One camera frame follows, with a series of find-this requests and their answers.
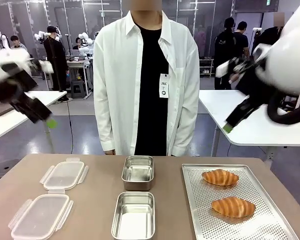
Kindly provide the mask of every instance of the metal tray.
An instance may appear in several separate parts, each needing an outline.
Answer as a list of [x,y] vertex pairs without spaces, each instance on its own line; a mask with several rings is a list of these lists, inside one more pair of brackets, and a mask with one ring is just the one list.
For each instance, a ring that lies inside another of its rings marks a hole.
[[156,230],[155,198],[150,192],[123,192],[113,216],[111,234],[116,240],[150,240]]
[[151,156],[128,156],[121,177],[124,188],[128,191],[149,191],[154,172],[154,159]]
[[[232,186],[217,186],[203,180],[202,173],[216,169],[239,176]],[[246,165],[183,164],[182,171],[197,240],[298,240],[297,235]],[[238,197],[256,205],[254,215],[222,216],[212,201]]]

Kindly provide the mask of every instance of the perforated baking tray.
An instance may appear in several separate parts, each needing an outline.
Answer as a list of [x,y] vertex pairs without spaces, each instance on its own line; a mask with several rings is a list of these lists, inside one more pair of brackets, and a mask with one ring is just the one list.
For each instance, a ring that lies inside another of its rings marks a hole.
[[[216,169],[239,176],[232,186],[203,180]],[[182,171],[197,240],[298,240],[297,235],[246,165],[183,164]],[[238,197],[256,205],[250,217],[230,218],[211,208],[215,200]]]

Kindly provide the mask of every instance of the white table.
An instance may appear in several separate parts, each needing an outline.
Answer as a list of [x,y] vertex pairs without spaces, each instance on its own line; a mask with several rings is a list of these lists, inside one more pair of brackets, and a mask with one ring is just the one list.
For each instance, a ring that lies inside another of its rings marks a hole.
[[237,146],[266,146],[265,163],[271,166],[278,147],[300,147],[300,123],[282,125],[271,121],[262,105],[230,133],[223,130],[227,117],[246,96],[237,90],[201,90],[199,99],[216,123],[211,156],[217,154],[220,130]]
[[89,67],[91,66],[90,60],[86,59],[86,60],[80,60],[80,61],[66,61],[66,63],[68,65],[69,69],[83,69],[85,91],[86,91],[86,96],[83,99],[86,100],[91,95],[91,92],[89,92],[88,79],[87,79],[87,75],[86,75],[86,71],[85,71],[85,69],[89,69]]
[[[66,91],[30,91],[29,93],[27,93],[29,97],[36,97],[37,99],[39,99],[45,106],[49,106],[66,94]],[[0,116],[0,137],[22,124],[27,119],[28,118],[26,117],[26,115],[17,112],[16,110],[12,110]],[[45,122],[43,124],[46,136],[51,146],[51,151],[54,152],[53,145],[51,145],[52,142],[50,138],[50,130]]]

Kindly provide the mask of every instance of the black shirt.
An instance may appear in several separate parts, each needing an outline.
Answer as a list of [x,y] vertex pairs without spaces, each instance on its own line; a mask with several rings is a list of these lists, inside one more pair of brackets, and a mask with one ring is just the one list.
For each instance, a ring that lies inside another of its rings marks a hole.
[[248,38],[246,35],[243,35],[241,32],[234,32],[235,37],[235,57],[242,58],[244,54],[244,48],[249,47]]
[[236,38],[232,29],[226,29],[215,39],[214,67],[218,67],[235,56]]
[[161,74],[169,74],[169,64],[159,46],[159,30],[140,27],[143,38],[139,119],[135,155],[167,155],[168,99],[159,97]]
[[65,48],[61,42],[55,39],[47,38],[46,40],[44,40],[43,46],[46,52],[46,58],[52,64],[53,69],[55,69],[55,65],[54,65],[52,49],[49,41],[52,41],[52,46],[53,46],[55,60],[56,60],[55,61],[56,67],[60,70],[60,72],[64,73],[66,70],[68,70]]

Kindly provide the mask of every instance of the white shirt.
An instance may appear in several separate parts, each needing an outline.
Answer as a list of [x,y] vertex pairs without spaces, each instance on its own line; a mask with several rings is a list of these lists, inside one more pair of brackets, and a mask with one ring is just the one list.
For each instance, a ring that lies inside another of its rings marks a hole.
[[[169,63],[167,155],[182,156],[198,114],[200,69],[188,28],[162,12],[159,46]],[[103,27],[94,41],[93,93],[104,151],[134,155],[137,142],[144,42],[131,13]]]

